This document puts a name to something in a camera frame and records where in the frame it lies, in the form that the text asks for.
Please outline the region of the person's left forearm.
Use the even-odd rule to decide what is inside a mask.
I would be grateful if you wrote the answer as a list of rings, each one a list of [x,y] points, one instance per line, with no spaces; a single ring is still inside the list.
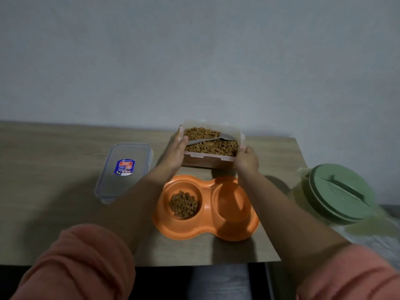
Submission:
[[[167,164],[157,165],[124,195],[95,215],[91,223],[115,233],[135,254],[148,232],[152,213],[165,184],[178,170],[179,167],[172,168]]]

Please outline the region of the brown kibble portion in bowl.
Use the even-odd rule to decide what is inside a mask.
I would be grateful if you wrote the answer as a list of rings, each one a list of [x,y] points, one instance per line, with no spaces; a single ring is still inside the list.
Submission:
[[[179,191],[171,196],[169,207],[175,217],[186,220],[197,214],[199,201],[189,192]]]

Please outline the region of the person's right hand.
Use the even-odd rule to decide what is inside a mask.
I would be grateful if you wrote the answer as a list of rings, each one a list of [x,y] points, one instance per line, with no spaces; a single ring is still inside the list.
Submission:
[[[247,157],[244,161],[234,161],[234,167],[239,178],[246,177],[248,175],[256,174],[259,169],[259,160],[255,151],[250,147],[247,147]]]

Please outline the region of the clear container lid blue label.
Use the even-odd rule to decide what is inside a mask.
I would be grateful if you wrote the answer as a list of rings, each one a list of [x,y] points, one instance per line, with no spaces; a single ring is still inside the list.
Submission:
[[[110,204],[148,173],[153,150],[145,143],[119,143],[111,147],[97,180],[94,195]]]

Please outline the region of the person's right forearm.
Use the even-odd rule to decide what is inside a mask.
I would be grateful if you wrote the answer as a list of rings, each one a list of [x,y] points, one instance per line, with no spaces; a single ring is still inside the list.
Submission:
[[[256,170],[237,170],[268,238],[298,287],[350,242],[290,201]]]

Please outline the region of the metal spoon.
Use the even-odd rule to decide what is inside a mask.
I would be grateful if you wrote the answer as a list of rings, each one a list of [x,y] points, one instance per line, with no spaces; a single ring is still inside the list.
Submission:
[[[215,138],[209,138],[209,139],[198,139],[198,140],[192,140],[192,141],[188,141],[187,145],[195,145],[204,141],[216,141],[216,140],[224,140],[224,141],[235,141],[236,138],[234,136],[231,136],[229,134],[224,134],[221,133],[218,137]]]

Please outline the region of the clear plastic food container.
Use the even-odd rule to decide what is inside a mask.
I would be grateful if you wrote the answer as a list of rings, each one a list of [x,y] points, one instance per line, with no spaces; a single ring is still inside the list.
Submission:
[[[184,152],[184,166],[227,170],[234,167],[239,145],[245,135],[240,128],[229,124],[215,124],[205,120],[186,120],[180,138],[188,136]]]

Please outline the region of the brown pet kibble heap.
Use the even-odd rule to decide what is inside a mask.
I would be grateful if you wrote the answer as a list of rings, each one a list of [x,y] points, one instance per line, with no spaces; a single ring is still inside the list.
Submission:
[[[188,136],[189,141],[198,139],[216,138],[221,134],[219,131],[206,129],[204,127],[193,127],[184,130],[184,135]],[[189,145],[185,151],[202,154],[214,154],[220,156],[235,157],[237,153],[238,143],[235,141],[204,141],[195,145]]]

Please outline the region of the orange double pet bowl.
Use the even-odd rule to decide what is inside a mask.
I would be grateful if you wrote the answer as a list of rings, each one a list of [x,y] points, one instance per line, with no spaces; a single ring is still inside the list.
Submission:
[[[160,233],[173,240],[187,240],[202,233],[238,242],[248,239],[260,221],[237,178],[222,176],[202,181],[191,175],[177,175],[166,183],[152,216]],[[199,211],[192,218],[175,217],[169,207],[173,194],[189,192],[199,201]]]

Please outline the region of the green lidded storage jar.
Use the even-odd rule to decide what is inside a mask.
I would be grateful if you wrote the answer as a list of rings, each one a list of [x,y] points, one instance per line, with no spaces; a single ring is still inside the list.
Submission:
[[[363,177],[338,164],[299,168],[289,200],[327,226],[351,226],[386,217]]]

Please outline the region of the person's left hand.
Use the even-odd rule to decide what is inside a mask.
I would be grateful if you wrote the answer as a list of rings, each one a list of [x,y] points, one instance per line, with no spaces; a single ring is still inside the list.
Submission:
[[[157,163],[157,165],[168,169],[172,175],[175,175],[183,164],[185,152],[181,152],[181,140],[183,137],[188,136],[184,135],[184,128],[180,125],[177,132],[171,137],[166,149]]]

